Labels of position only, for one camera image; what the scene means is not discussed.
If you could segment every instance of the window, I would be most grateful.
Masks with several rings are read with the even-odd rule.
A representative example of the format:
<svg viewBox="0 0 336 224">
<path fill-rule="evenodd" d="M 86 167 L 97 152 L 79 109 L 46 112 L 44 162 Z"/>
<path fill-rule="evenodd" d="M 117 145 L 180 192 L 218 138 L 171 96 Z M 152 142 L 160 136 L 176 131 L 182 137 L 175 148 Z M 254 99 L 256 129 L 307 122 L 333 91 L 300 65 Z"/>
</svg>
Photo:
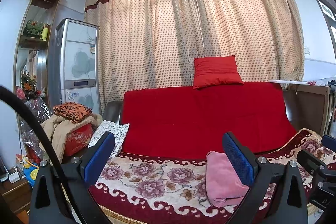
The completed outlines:
<svg viewBox="0 0 336 224">
<path fill-rule="evenodd" d="M 317 2 L 327 22 L 336 57 L 336 9 L 326 0 L 317 0 Z"/>
</svg>

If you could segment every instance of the metal bolt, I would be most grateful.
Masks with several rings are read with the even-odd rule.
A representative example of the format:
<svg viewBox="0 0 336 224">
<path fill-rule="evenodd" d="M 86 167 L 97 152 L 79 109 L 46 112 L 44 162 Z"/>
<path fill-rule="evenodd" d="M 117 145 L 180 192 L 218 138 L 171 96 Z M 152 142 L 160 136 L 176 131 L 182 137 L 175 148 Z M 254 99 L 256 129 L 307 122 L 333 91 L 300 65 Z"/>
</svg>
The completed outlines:
<svg viewBox="0 0 336 224">
<path fill-rule="evenodd" d="M 289 161 L 289 165 L 291 167 L 296 167 L 297 166 L 296 161 L 293 161 L 293 160 Z"/>
<path fill-rule="evenodd" d="M 265 157 L 259 157 L 258 158 L 258 162 L 260 162 L 261 164 L 264 164 L 266 162 L 266 158 Z"/>
<path fill-rule="evenodd" d="M 78 158 L 78 157 L 73 157 L 73 158 L 71 158 L 71 163 L 76 164 L 76 163 L 79 162 L 79 160 L 80 160 L 80 158 Z"/>
<path fill-rule="evenodd" d="M 45 167 L 48 164 L 46 160 L 40 162 L 40 166 Z"/>
</svg>

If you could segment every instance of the clothes pile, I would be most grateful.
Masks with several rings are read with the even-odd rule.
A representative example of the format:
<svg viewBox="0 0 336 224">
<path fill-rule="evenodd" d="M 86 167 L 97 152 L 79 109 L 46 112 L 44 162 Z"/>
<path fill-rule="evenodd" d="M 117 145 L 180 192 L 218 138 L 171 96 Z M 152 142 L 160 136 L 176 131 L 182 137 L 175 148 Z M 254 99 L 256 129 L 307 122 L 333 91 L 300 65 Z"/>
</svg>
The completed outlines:
<svg viewBox="0 0 336 224">
<path fill-rule="evenodd" d="M 68 134 L 87 124 L 91 124 L 93 131 L 95 131 L 101 124 L 102 117 L 92 113 L 92 109 L 75 102 L 57 105 L 53 107 L 53 111 L 54 114 L 41 126 L 51 141 L 58 160 L 62 162 Z"/>
</svg>

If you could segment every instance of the floral blanket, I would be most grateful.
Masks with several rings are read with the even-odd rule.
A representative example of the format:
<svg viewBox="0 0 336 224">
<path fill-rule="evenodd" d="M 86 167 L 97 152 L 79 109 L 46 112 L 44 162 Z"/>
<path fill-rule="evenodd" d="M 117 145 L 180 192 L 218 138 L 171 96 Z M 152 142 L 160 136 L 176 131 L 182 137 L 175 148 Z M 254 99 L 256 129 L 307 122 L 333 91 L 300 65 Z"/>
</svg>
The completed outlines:
<svg viewBox="0 0 336 224">
<path fill-rule="evenodd" d="M 284 147 L 265 154 L 271 163 L 286 164 L 305 149 L 336 169 L 336 155 L 315 132 L 300 130 Z M 304 188 L 312 176 L 299 166 Z M 90 192 L 114 219 L 125 223 L 225 223 L 237 206 L 216 208 L 206 195 L 206 161 L 153 158 L 121 153 L 110 158 Z M 275 184 L 270 184 L 256 221 L 262 219 Z"/>
</svg>

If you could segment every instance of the silver refrigerator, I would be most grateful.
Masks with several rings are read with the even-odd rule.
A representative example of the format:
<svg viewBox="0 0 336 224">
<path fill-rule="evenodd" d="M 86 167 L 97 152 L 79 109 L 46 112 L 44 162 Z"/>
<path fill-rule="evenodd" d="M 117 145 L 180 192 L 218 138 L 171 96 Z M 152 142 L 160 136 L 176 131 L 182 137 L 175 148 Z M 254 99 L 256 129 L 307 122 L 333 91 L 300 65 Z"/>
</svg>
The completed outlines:
<svg viewBox="0 0 336 224">
<path fill-rule="evenodd" d="M 98 91 L 97 47 L 99 27 L 65 18 L 56 28 L 48 49 L 50 106 L 78 102 L 101 114 Z"/>
</svg>

